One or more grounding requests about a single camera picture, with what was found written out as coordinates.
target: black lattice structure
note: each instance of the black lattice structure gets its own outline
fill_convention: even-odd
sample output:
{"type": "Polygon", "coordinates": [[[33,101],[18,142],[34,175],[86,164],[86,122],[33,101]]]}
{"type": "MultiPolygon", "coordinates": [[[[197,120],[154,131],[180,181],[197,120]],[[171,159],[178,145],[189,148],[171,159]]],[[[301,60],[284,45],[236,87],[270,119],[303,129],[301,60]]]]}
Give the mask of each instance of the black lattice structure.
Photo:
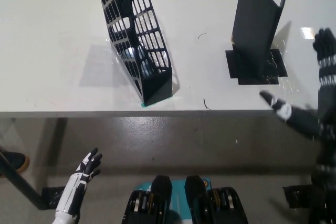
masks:
{"type": "Polygon", "coordinates": [[[172,96],[172,67],[151,0],[101,0],[111,40],[143,103],[172,96]]]}

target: shoe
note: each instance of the shoe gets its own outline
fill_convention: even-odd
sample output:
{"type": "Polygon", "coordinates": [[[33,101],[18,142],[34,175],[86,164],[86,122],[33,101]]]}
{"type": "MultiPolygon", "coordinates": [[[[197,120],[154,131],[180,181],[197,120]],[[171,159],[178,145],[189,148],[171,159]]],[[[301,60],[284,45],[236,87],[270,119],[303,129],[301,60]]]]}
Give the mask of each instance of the shoe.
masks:
{"type": "Polygon", "coordinates": [[[29,166],[29,157],[18,152],[1,152],[10,165],[16,169],[18,173],[23,172],[29,166]]]}

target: black angled panel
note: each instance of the black angled panel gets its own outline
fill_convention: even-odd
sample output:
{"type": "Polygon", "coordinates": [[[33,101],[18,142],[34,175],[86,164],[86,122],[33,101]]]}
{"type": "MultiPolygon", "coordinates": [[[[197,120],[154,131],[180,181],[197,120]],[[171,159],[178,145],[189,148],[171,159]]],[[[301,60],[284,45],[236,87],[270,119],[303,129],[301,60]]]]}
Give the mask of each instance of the black angled panel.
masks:
{"type": "Polygon", "coordinates": [[[279,84],[287,71],[278,49],[271,44],[285,0],[238,0],[232,32],[233,50],[226,51],[231,78],[239,85],[279,84]]]}
{"type": "Polygon", "coordinates": [[[139,96],[151,105],[172,95],[172,67],[151,0],[101,0],[111,40],[139,96]]]}

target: humanoid robot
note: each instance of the humanoid robot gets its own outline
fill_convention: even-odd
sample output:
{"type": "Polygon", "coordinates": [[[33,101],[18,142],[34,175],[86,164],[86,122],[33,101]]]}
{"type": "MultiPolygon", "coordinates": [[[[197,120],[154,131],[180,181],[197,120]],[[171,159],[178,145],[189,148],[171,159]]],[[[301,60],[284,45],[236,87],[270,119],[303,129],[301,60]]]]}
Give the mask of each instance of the humanoid robot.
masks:
{"type": "MultiPolygon", "coordinates": [[[[267,91],[260,95],[278,117],[308,139],[321,142],[321,153],[311,175],[312,186],[307,198],[311,209],[309,224],[336,223],[336,39],[330,29],[321,29],[313,44],[320,66],[317,115],[292,106],[267,91]]],[[[97,148],[90,152],[70,177],[56,209],[53,224],[74,224],[88,183],[99,174],[96,169],[102,155],[97,148]]],[[[238,194],[231,187],[206,190],[199,176],[189,176],[185,194],[193,224],[248,224],[238,194]]],[[[157,176],[150,191],[135,190],[121,221],[122,224],[165,223],[172,196],[167,176],[157,176]]]]}

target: robotic arm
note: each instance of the robotic arm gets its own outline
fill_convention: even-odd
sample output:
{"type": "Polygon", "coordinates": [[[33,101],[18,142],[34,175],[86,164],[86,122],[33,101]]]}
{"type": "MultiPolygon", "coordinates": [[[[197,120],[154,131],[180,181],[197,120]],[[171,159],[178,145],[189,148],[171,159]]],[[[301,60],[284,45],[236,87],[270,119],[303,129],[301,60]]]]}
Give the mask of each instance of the robotic arm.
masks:
{"type": "Polygon", "coordinates": [[[320,67],[317,114],[292,106],[267,91],[261,97],[278,117],[305,137],[321,143],[321,152],[311,175],[309,223],[336,222],[336,39],[330,29],[321,29],[313,47],[320,67]]]}
{"type": "Polygon", "coordinates": [[[80,207],[88,187],[88,183],[100,173],[96,169],[100,165],[102,154],[95,156],[98,149],[93,149],[71,175],[56,208],[55,220],[52,224],[77,224],[80,219],[80,207]]]}

